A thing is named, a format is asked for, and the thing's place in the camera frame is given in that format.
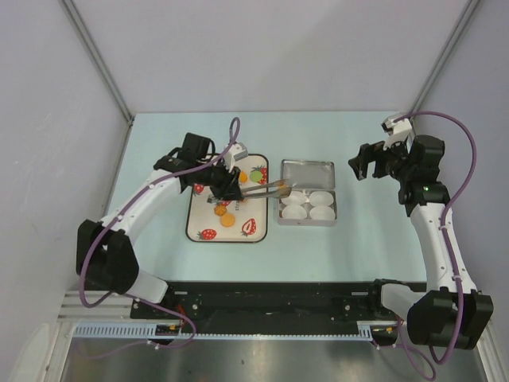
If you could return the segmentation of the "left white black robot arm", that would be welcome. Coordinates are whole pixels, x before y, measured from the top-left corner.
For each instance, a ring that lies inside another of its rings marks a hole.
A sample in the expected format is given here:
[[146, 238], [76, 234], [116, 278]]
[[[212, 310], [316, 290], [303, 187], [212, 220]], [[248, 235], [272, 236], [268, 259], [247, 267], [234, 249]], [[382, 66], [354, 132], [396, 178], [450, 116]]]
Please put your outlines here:
[[146, 300], [159, 318], [174, 312], [176, 299], [167, 293], [167, 282], [140, 268], [134, 241], [161, 208], [188, 187], [207, 186], [215, 200], [241, 199], [235, 164], [247, 156], [247, 148], [234, 135], [221, 153], [213, 153], [214, 147], [210, 138], [186, 134], [180, 147], [157, 160], [128, 201], [101, 220], [85, 220], [79, 226], [76, 273], [81, 290], [91, 283], [108, 294]]

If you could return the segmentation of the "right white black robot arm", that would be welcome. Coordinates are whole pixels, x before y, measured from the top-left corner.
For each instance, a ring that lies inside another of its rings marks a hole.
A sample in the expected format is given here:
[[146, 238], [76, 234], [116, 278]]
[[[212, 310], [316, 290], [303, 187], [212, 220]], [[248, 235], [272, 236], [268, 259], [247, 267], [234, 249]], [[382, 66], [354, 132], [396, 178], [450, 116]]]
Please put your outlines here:
[[400, 184], [398, 201], [418, 235], [425, 264], [426, 289], [411, 290], [404, 282], [378, 279], [378, 292], [368, 297], [367, 311], [376, 319], [394, 313], [406, 321], [415, 345], [457, 349], [476, 347], [494, 310], [490, 296], [482, 294], [460, 257], [453, 230], [446, 186], [438, 181], [445, 144], [429, 135], [417, 136], [410, 146], [396, 142], [363, 144], [349, 160], [359, 180], [390, 176]]

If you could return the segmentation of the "metal serving tongs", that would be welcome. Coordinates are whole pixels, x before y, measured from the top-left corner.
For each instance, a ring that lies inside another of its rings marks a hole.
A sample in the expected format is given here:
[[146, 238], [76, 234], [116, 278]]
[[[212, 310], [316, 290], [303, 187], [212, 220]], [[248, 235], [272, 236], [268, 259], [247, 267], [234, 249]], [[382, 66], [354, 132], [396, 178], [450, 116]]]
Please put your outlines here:
[[[256, 186], [245, 187], [245, 188], [242, 188], [240, 186], [242, 194], [243, 194], [243, 199], [241, 201], [254, 200], [254, 199], [267, 199], [267, 198], [279, 199], [279, 198], [283, 198], [283, 197], [288, 197], [290, 192], [292, 191], [292, 188], [288, 185], [287, 189], [278, 190], [278, 185], [281, 183], [286, 184], [286, 179], [277, 180], [277, 181], [274, 181], [274, 182], [271, 182], [271, 183], [268, 183], [265, 185], [256, 185]], [[209, 204], [217, 205], [220, 202], [223, 202], [223, 201], [210, 201], [208, 198], [207, 198], [207, 202]]]

